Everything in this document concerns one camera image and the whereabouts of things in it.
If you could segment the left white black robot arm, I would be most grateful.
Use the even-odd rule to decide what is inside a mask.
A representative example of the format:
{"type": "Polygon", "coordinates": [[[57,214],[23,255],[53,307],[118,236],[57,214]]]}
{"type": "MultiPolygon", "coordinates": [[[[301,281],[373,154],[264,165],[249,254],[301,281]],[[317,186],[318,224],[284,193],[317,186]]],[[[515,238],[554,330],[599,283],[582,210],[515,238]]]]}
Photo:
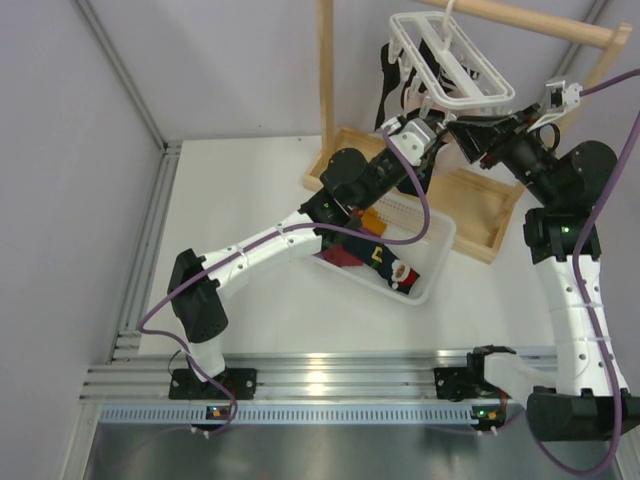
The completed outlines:
{"type": "Polygon", "coordinates": [[[420,275],[363,224],[367,210],[408,181],[424,195],[444,134],[420,118],[394,117],[382,126],[384,148],[367,159],[356,148],[336,151],[321,189],[276,226],[225,250],[178,255],[168,293],[186,335],[191,384],[205,397],[225,388],[221,335],[229,321],[223,302],[249,281],[302,257],[341,248],[373,269],[395,293],[407,295],[420,275]]]}

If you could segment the white plastic clip hanger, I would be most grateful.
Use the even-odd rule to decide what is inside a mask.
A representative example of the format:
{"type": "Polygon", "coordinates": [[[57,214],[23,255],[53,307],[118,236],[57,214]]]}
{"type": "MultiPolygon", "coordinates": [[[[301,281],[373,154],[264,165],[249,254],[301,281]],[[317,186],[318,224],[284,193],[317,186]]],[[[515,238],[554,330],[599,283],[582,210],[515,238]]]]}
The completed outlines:
{"type": "Polygon", "coordinates": [[[454,20],[454,6],[455,3],[449,1],[442,12],[397,13],[390,17],[389,61],[396,62],[400,68],[401,108],[404,106],[402,94],[407,89],[420,93],[421,77],[431,88],[431,92],[424,92],[426,97],[420,110],[415,110],[422,116],[433,108],[442,111],[448,120],[466,114],[507,114],[515,90],[454,20]],[[444,94],[428,67],[421,65],[423,60],[418,50],[421,40],[429,45],[440,64],[465,92],[460,97],[444,94]],[[461,64],[480,73],[477,87],[469,81],[461,64]],[[411,79],[414,66],[418,75],[411,79]]]}

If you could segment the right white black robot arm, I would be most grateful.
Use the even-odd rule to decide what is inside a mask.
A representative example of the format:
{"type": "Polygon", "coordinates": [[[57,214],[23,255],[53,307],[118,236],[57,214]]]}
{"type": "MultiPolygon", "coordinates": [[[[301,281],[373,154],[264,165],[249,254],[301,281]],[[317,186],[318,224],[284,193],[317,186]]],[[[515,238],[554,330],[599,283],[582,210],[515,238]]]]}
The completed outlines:
{"type": "Polygon", "coordinates": [[[618,158],[587,140],[556,157],[537,125],[537,106],[509,116],[465,116],[447,125],[466,159],[503,164],[540,205],[527,211],[523,235],[552,320],[557,367],[549,376],[504,346],[476,347],[464,369],[436,373],[438,395],[451,401],[502,393],[525,408],[542,442],[604,441],[639,424],[611,348],[599,290],[601,246],[589,218],[618,158]]]}

